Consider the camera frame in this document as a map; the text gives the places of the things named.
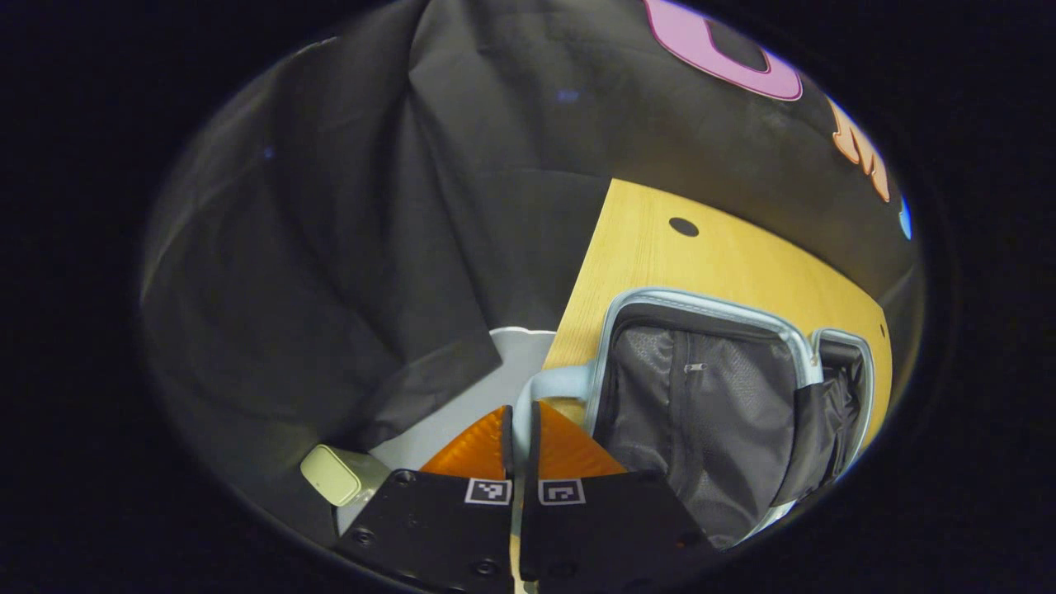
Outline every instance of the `suitcase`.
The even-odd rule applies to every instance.
[[[808,339],[772,314],[664,287],[609,307],[597,356],[534,375],[514,408],[514,454],[533,400],[583,402],[583,428],[628,470],[662,471],[717,549],[734,546],[843,476],[873,395],[869,345]]]

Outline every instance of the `open suitcase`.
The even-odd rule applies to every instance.
[[[598,355],[545,370],[514,408],[514,454],[531,402],[583,401],[583,428],[628,470],[663,472],[713,546],[729,549],[836,480],[857,459],[872,407],[868,344],[663,287],[619,295]]]

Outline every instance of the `pink letter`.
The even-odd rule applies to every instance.
[[[724,56],[712,41],[708,20],[667,0],[645,0],[653,36],[668,52],[728,82],[760,95],[794,101],[803,95],[803,83],[792,67],[761,50],[767,70],[759,72]]]

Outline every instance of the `small beige object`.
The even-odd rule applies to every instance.
[[[319,444],[301,461],[301,474],[331,505],[341,507],[357,495],[374,495],[389,468],[372,456]]]

